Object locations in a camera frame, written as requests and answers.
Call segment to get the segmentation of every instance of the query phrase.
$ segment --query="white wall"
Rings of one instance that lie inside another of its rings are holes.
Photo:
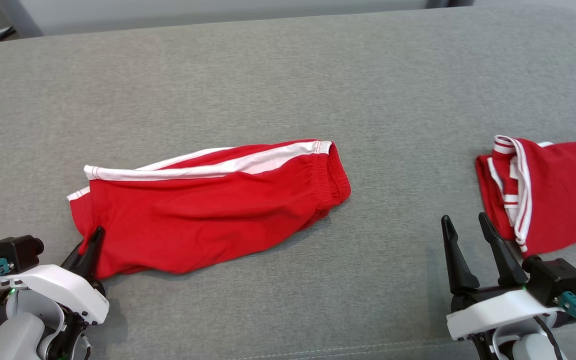
[[[428,3],[428,0],[0,0],[0,7],[23,36],[32,37],[423,9]]]

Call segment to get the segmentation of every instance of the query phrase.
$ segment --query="red shorts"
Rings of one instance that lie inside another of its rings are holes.
[[[576,142],[497,135],[475,167],[490,220],[524,257],[576,243]]]
[[[325,217],[350,196],[331,141],[210,148],[136,170],[85,166],[68,196],[84,237],[105,238],[96,275],[181,274],[258,253]]]

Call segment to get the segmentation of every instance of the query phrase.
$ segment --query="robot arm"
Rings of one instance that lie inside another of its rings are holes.
[[[576,268],[564,259],[538,256],[520,266],[487,215],[478,219],[493,251],[498,286],[480,288],[450,217],[441,218],[453,294],[446,316],[450,336],[473,341],[481,360],[565,360],[551,328],[576,322]]]
[[[0,240],[0,262],[9,265],[0,266],[0,360],[71,360],[79,339],[89,357],[85,331],[110,308],[94,274],[103,235],[99,227],[85,253],[77,246],[62,266],[37,266],[43,244],[30,235]]]

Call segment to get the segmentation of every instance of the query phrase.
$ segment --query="white trim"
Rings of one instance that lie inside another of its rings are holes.
[[[505,135],[494,135],[494,141],[498,142],[499,144],[513,145],[513,142],[508,141],[507,137],[508,136]]]
[[[514,154],[515,148],[494,144],[494,146],[492,146],[492,151],[496,151],[500,154]]]
[[[158,182],[162,180],[219,178],[237,172],[259,174],[278,169],[289,160],[301,155],[327,154],[331,146],[331,141],[316,140],[291,143],[206,166],[148,171],[86,165],[84,172],[89,180],[99,179],[112,182]]]
[[[519,211],[518,205],[504,205],[505,214],[508,216],[510,226],[515,228],[515,221],[517,221],[517,212]]]
[[[81,198],[82,196],[86,195],[89,192],[90,192],[90,186],[86,186],[81,190],[77,190],[69,194],[68,196],[66,196],[66,198],[68,198],[68,201],[73,201],[75,199]]]
[[[153,164],[142,166],[142,167],[137,168],[135,170],[141,170],[141,171],[159,170],[161,168],[165,168],[165,167],[171,166],[173,164],[185,162],[186,160],[195,159],[198,157],[203,157],[204,155],[216,153],[216,152],[222,151],[222,150],[230,150],[232,148],[233,148],[232,146],[231,147],[205,148],[204,150],[186,153],[185,155],[171,157],[169,159],[154,162]],[[66,198],[68,199],[68,201],[73,201],[75,199],[81,198],[82,196],[86,195],[89,192],[90,192],[90,186],[86,186],[83,189],[80,189],[78,191],[75,191],[75,192],[69,194],[68,196],[66,196]]]
[[[519,170],[519,166],[517,165],[517,157],[516,155],[510,159],[510,178],[514,180],[519,179],[519,175],[517,175]]]
[[[499,188],[499,193],[503,194],[504,193],[504,185],[501,182],[501,178],[499,177],[499,174],[497,173],[497,169],[495,169],[495,164],[492,162],[492,156],[487,158],[486,161],[488,163],[488,171],[490,171],[490,177],[496,183],[496,187]]]
[[[519,196],[516,194],[504,194],[503,195],[503,202],[505,203],[518,203]]]
[[[531,218],[533,215],[530,169],[528,168],[528,160],[526,159],[526,150],[522,143],[512,137],[506,137],[506,139],[512,142],[517,152],[517,170],[519,172],[517,181],[520,201],[518,202],[519,212],[517,213],[516,222],[514,224],[514,235],[517,244],[519,244],[519,246],[525,246],[526,237],[528,237],[528,230],[530,229]]]

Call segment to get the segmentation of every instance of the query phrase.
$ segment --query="gray fabric surface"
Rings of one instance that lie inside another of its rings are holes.
[[[84,164],[335,141],[350,199],[276,248],[183,276],[104,281],[94,359],[476,359],[451,341],[439,219],[483,285],[473,162],[492,137],[576,141],[576,14],[459,8],[0,43],[0,239],[43,264],[80,241]],[[546,258],[576,266],[576,245]],[[576,325],[557,336],[576,359]]]

